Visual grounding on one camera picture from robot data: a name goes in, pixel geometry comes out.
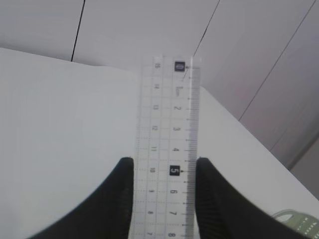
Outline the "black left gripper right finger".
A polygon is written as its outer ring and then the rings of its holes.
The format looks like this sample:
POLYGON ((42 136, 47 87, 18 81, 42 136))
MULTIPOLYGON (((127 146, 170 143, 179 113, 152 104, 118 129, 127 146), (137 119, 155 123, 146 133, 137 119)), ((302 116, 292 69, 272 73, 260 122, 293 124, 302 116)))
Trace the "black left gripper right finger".
POLYGON ((195 213, 202 239, 305 239, 240 194, 208 158, 195 172, 195 213))

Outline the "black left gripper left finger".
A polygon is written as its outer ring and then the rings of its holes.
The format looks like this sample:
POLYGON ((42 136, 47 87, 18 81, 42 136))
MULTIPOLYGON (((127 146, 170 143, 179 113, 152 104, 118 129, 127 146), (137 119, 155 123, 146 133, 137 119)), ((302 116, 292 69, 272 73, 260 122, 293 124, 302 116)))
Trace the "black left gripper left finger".
POLYGON ((134 161, 120 159, 100 186, 34 239, 127 239, 133 211, 134 161))

